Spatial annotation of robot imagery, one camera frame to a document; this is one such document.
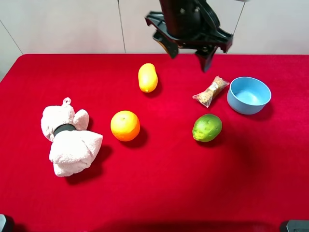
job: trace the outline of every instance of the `yellow lemon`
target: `yellow lemon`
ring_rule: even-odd
[[[150,93],[158,85],[158,76],[155,72],[155,66],[147,63],[141,66],[139,70],[139,85],[141,91]]]
[[[112,134],[120,141],[133,140],[140,132],[140,121],[131,111],[120,111],[112,117]]]

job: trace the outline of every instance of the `white wall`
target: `white wall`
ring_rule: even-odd
[[[245,4],[230,53],[309,54],[309,0]]]
[[[20,55],[22,53],[0,22],[0,81]]]
[[[207,2],[235,31],[229,53],[309,54],[309,0]],[[119,9],[117,0],[0,0],[0,79],[22,53],[164,53],[143,19],[159,0],[119,0]]]

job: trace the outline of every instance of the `robotic arm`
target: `robotic arm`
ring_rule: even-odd
[[[153,39],[171,58],[179,48],[194,49],[205,72],[217,48],[227,52],[233,35],[220,28],[220,21],[206,0],[160,0],[162,12],[150,12],[147,25],[154,25]]]

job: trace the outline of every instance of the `lemon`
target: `lemon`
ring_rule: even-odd
[[[206,114],[200,117],[194,124],[193,138],[201,142],[209,142],[217,137],[222,130],[222,121],[219,117]]]
[[[141,91],[150,93],[158,85],[158,76],[155,72],[155,66],[147,63],[141,66],[139,70],[139,86]]]

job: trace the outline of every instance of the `black band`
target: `black band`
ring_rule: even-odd
[[[56,128],[56,130],[54,131],[54,137],[56,137],[56,135],[62,131],[76,131],[75,126],[71,125],[71,124],[64,124],[61,125],[59,127]]]

